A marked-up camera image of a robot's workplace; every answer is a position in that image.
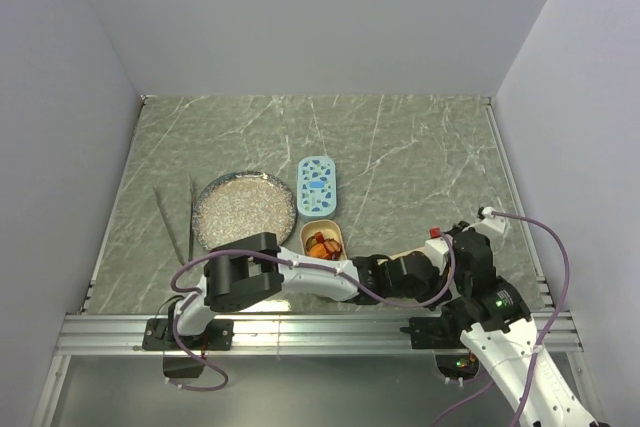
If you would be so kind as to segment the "beige patterned lid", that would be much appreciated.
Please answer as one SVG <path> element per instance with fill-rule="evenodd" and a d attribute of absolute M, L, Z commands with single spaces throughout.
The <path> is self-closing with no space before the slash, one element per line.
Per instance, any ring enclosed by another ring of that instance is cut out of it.
<path fill-rule="evenodd" d="M 424 247 L 421 246 L 421 247 L 418 247 L 418 248 L 415 248 L 415 249 L 406 250 L 404 252 L 400 252 L 400 253 L 396 253 L 396 254 L 390 254 L 389 258 L 392 259 L 392 260 L 395 260 L 397 258 L 404 257 L 404 256 L 407 256 L 407 255 L 410 255 L 410 254 L 413 254 L 413 253 L 417 253 L 417 252 L 420 252 L 420 253 L 424 254 L 425 253 L 424 252 Z"/>

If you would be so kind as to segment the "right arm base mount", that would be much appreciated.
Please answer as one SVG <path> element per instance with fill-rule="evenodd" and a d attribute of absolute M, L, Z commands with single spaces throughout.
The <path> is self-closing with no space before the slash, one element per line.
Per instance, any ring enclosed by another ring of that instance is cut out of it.
<path fill-rule="evenodd" d="M 436 367 L 445 379 L 464 383 L 479 373 L 477 357 L 464 349 L 454 336 L 456 331 L 443 317 L 411 317 L 400 332 L 409 336 L 413 350 L 434 352 Z"/>

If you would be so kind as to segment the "blue patterned lid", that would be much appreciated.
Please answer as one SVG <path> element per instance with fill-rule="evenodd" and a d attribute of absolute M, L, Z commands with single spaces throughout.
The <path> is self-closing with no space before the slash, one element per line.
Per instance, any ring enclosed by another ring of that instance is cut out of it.
<path fill-rule="evenodd" d="M 331 158 L 309 156 L 298 163 L 296 201 L 305 197 L 334 198 L 337 203 L 336 166 Z"/>

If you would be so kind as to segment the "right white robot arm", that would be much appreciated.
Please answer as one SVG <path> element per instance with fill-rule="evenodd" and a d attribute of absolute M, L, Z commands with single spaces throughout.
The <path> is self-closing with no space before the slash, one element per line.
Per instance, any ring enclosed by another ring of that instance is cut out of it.
<path fill-rule="evenodd" d="M 569 258 L 559 236 L 543 223 L 488 209 L 482 219 L 453 237 L 460 297 L 449 303 L 441 321 L 442 338 L 465 346 L 480 361 L 514 413 L 512 426 L 602 426 L 571 390 L 544 346 L 563 304 L 557 302 L 542 328 L 517 289 L 496 273 L 491 239 L 504 233 L 509 219 L 542 228 L 556 241 L 569 287 Z"/>

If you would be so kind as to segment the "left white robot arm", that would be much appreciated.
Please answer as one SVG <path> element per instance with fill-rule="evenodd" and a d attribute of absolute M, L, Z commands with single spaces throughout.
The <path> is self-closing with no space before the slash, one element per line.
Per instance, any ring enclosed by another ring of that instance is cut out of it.
<path fill-rule="evenodd" d="M 195 346 L 217 314 L 243 311 L 281 292 L 313 294 L 338 303 L 435 307 L 451 298 L 456 271 L 452 238 L 437 234 L 418 250 L 323 260 L 276 244 L 273 233 L 232 242 L 182 266 L 171 289 L 183 296 L 169 309 L 166 337 Z"/>

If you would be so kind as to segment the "beige lunch box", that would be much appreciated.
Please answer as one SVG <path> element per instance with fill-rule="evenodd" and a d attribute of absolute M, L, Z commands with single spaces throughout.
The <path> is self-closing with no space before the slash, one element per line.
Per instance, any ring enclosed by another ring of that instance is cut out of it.
<path fill-rule="evenodd" d="M 301 230 L 301 242 L 302 242 L 304 254 L 306 256 L 311 257 L 309 255 L 309 250 L 316 243 L 320 243 L 320 242 L 317 242 L 313 237 L 313 235 L 316 232 L 321 232 L 324 235 L 325 240 L 334 239 L 337 242 L 339 242 L 342 245 L 342 251 L 337 256 L 331 255 L 330 259 L 319 259 L 314 257 L 312 258 L 319 259 L 319 260 L 345 260 L 347 258 L 347 254 L 345 251 L 345 243 L 342 237 L 341 229 L 337 223 L 329 219 L 315 220 L 312 222 L 308 222 L 303 226 Z"/>

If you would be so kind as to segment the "blue lunch box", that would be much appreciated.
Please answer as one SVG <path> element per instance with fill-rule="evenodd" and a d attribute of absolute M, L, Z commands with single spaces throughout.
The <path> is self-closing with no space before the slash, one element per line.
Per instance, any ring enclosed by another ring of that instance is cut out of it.
<path fill-rule="evenodd" d="M 305 197 L 296 201 L 298 216 L 304 222 L 332 219 L 337 210 L 334 198 Z"/>

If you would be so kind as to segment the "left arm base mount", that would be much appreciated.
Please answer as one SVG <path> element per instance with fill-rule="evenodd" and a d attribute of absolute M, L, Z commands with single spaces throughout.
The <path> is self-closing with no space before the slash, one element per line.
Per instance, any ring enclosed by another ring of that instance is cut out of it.
<path fill-rule="evenodd" d="M 179 351 L 179 344 L 173 335 L 174 308 L 184 299 L 174 295 L 163 302 L 156 314 L 146 322 L 141 349 L 144 352 L 160 352 L 163 354 L 162 369 L 169 383 L 185 384 L 199 379 L 204 373 L 210 351 L 226 352 L 231 349 L 234 334 L 234 322 L 227 319 L 210 320 L 204 330 L 195 335 L 180 335 L 182 343 L 198 354 L 201 361 L 191 356 L 169 356 L 168 352 Z"/>

